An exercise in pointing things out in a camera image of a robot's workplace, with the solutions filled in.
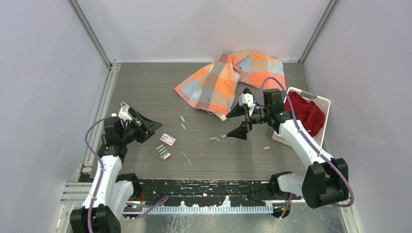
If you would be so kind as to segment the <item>blue stapler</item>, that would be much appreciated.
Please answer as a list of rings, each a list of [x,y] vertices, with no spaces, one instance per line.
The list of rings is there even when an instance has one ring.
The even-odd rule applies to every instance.
[[[244,88],[243,93],[247,95],[249,99],[254,102],[254,110],[258,110],[261,108],[261,105],[257,102],[256,98],[254,97],[252,91],[249,88]]]

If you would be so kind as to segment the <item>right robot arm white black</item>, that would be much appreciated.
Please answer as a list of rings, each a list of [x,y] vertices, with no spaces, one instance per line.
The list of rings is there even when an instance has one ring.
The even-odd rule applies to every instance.
[[[335,159],[322,149],[304,129],[292,110],[286,110],[278,89],[263,92],[264,104],[254,102],[249,89],[244,89],[238,103],[226,118],[244,117],[239,127],[227,133],[227,137],[242,140],[253,125],[267,124],[293,148],[306,167],[304,176],[282,172],[271,176],[269,190],[275,199],[288,193],[301,196],[312,209],[336,205],[348,207],[353,204],[353,191],[348,182],[348,165],[342,158]]]

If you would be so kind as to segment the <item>staple box tray with staples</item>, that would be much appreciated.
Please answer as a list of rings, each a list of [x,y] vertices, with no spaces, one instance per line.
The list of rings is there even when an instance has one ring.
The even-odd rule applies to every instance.
[[[166,160],[171,156],[171,153],[167,150],[167,148],[164,145],[160,145],[159,147],[157,147],[156,151],[163,160]]]

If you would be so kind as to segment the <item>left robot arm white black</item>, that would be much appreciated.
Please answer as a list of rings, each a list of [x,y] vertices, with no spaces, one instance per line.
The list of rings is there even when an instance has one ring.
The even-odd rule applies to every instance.
[[[119,174],[128,144],[144,143],[162,123],[152,121],[134,110],[113,114],[100,120],[104,134],[102,145],[95,151],[87,148],[98,161],[96,176],[82,206],[70,214],[75,233],[119,233],[120,220],[128,200],[137,200],[142,193],[135,173]]]

